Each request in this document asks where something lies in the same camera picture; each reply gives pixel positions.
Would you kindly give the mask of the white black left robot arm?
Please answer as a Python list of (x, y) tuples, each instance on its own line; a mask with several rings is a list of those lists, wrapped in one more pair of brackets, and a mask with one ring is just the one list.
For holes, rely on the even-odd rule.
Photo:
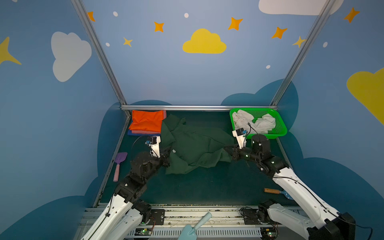
[(116, 186), (108, 205), (82, 240), (123, 240), (128, 233), (150, 219), (152, 206), (140, 197), (149, 179), (162, 167), (169, 167), (171, 148), (139, 153), (131, 161), (130, 173)]

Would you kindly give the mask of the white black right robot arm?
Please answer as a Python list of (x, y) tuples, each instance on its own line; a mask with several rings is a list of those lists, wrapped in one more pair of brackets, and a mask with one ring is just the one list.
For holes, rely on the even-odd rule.
[(306, 240), (353, 240), (356, 221), (348, 213), (341, 214), (322, 200), (294, 173), (281, 158), (272, 155), (269, 139), (254, 135), (251, 147), (246, 147), (246, 131), (233, 131), (237, 144), (225, 150), (233, 160), (244, 159), (257, 167), (279, 185), (307, 214), (303, 217), (269, 200), (259, 205), (258, 215), (262, 222), (276, 222), (289, 228)]

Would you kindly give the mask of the dark green t shirt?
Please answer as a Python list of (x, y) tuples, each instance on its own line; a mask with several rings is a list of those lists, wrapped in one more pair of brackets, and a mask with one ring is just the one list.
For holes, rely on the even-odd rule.
[(218, 162), (231, 162), (224, 147), (233, 146), (235, 139), (220, 128), (197, 127), (185, 118), (169, 115), (162, 122), (161, 145), (170, 148), (167, 175), (185, 175), (201, 168), (213, 168)]

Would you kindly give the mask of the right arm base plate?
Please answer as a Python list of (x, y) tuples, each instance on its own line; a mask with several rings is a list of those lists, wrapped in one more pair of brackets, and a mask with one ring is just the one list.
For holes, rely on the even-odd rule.
[(239, 210), (245, 225), (275, 225), (278, 222), (272, 221), (269, 217), (267, 210), (253, 209), (250, 207), (243, 207)]

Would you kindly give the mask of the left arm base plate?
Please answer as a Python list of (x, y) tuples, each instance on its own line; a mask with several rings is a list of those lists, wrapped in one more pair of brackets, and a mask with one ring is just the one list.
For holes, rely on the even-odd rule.
[(163, 225), (165, 221), (165, 209), (152, 209), (151, 212), (143, 215), (141, 225)]

